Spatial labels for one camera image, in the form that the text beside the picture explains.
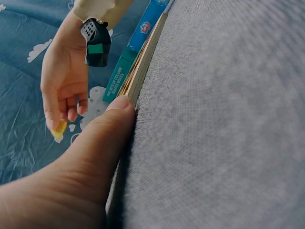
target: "gray cushion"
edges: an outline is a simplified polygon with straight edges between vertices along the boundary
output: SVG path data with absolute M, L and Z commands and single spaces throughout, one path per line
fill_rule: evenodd
M 110 225 L 305 228 L 304 99 L 304 0 L 177 0 Z

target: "finger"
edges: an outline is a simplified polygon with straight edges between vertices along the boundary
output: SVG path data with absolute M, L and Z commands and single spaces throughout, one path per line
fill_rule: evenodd
M 82 115 L 88 110 L 88 92 L 84 92 L 78 95 L 79 107 L 77 112 Z
M 68 119 L 74 122 L 77 118 L 77 100 L 75 96 L 67 99 Z
M 130 100 L 126 96 L 118 97 L 75 139 L 54 163 L 56 169 L 53 171 L 63 173 L 70 181 L 76 180 L 79 187 L 73 187 L 73 190 L 77 190 L 76 195 L 82 195 L 80 198 L 105 204 L 134 119 L 135 111 Z
M 61 117 L 57 91 L 53 87 L 42 87 L 41 92 L 46 125 L 50 130 L 55 130 Z
M 68 120 L 68 116 L 67 116 L 67 100 L 66 99 L 62 99 L 59 100 L 59 110 L 61 112 L 61 120 Z

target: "logo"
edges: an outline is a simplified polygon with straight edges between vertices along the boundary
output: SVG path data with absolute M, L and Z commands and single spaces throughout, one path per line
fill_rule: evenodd
M 147 33 L 149 29 L 151 28 L 151 24 L 146 21 L 141 25 L 141 33 Z

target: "bed sheet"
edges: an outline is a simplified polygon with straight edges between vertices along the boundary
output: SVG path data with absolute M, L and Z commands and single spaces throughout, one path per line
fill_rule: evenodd
M 106 106 L 102 95 L 149 0 L 135 0 L 110 31 L 106 68 L 90 68 L 88 112 L 63 138 L 47 130 L 40 92 L 41 64 L 74 0 L 0 0 L 0 184 L 29 175 L 58 158 Z

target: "sleeve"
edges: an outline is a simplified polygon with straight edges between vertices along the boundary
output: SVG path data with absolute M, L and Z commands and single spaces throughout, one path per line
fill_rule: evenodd
M 73 12 L 83 22 L 90 18 L 108 22 L 112 29 L 124 16 L 133 0 L 77 0 Z

